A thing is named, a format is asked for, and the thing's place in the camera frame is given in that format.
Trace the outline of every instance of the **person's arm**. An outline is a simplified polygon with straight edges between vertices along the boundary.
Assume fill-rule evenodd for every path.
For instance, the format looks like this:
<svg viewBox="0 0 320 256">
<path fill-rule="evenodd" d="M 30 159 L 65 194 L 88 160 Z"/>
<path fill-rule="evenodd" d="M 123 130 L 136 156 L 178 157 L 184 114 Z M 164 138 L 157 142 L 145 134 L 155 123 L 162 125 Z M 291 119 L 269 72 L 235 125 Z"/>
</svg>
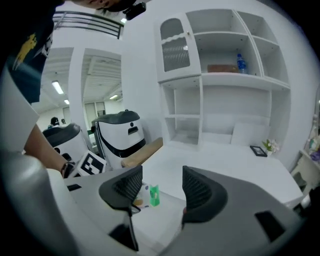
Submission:
<svg viewBox="0 0 320 256">
<path fill-rule="evenodd" d="M 32 129 L 24 146 L 24 150 L 27 155 L 40 160 L 46 168 L 59 172 L 62 171 L 62 167 L 67 162 L 67 160 L 49 144 L 37 124 Z"/>
</svg>

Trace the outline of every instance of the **small box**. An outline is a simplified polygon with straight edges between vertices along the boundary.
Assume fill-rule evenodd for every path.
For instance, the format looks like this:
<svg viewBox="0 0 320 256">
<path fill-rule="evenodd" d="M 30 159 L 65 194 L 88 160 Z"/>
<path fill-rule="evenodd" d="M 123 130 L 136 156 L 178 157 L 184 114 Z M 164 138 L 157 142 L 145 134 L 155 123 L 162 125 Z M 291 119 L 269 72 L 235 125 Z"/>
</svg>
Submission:
<svg viewBox="0 0 320 256">
<path fill-rule="evenodd" d="M 236 65 L 208 65 L 208 73 L 238 73 L 238 67 Z"/>
</svg>

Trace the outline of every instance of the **shelf cubby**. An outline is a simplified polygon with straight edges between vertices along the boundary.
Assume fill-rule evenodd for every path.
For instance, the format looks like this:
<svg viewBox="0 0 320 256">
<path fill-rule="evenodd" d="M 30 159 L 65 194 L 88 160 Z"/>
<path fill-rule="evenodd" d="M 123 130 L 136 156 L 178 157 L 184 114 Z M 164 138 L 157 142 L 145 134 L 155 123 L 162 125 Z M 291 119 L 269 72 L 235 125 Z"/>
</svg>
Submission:
<svg viewBox="0 0 320 256">
<path fill-rule="evenodd" d="M 161 101 L 165 117 L 168 115 L 199 115 L 199 78 L 187 77 L 163 83 Z"/>
<path fill-rule="evenodd" d="M 218 31 L 246 33 L 245 27 L 233 10 L 196 10 L 186 15 L 194 34 Z"/>
<path fill-rule="evenodd" d="M 176 147 L 196 149 L 199 143 L 199 118 L 166 117 L 167 144 Z"/>
<path fill-rule="evenodd" d="M 253 38 L 260 54 L 264 76 L 287 85 L 289 82 L 288 73 L 279 45 L 260 37 L 254 36 Z"/>
<path fill-rule="evenodd" d="M 236 32 L 204 32 L 194 35 L 199 53 L 201 72 L 208 72 L 208 65 L 237 64 L 237 55 L 244 58 L 248 74 L 261 77 L 258 56 L 249 36 Z"/>
<path fill-rule="evenodd" d="M 277 43 L 276 37 L 263 17 L 238 11 L 251 35 Z"/>
</svg>

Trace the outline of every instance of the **picture frame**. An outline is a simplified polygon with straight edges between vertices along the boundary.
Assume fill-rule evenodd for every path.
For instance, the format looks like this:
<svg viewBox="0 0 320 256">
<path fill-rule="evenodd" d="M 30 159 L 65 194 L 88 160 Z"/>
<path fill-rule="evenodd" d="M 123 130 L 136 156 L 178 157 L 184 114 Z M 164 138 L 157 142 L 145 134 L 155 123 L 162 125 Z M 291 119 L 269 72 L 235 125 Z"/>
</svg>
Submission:
<svg viewBox="0 0 320 256">
<path fill-rule="evenodd" d="M 259 146 L 250 146 L 250 149 L 253 151 L 253 153 L 257 156 L 257 157 L 267 157 L 266 152 L 264 152 L 264 150 L 259 147 Z"/>
</svg>

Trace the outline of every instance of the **black camera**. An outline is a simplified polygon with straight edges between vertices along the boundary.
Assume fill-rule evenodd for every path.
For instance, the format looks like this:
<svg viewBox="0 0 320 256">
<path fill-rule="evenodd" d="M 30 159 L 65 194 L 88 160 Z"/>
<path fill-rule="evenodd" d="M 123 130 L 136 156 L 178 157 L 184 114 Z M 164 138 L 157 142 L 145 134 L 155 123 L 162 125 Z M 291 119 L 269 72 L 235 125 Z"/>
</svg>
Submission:
<svg viewBox="0 0 320 256">
<path fill-rule="evenodd" d="M 130 21 L 133 18 L 137 17 L 138 15 L 144 13 L 147 9 L 147 5 L 145 2 L 141 2 L 138 4 L 134 4 L 131 7 L 129 7 L 128 9 L 126 9 L 125 11 L 123 11 L 123 13 L 125 14 L 125 18 Z"/>
</svg>

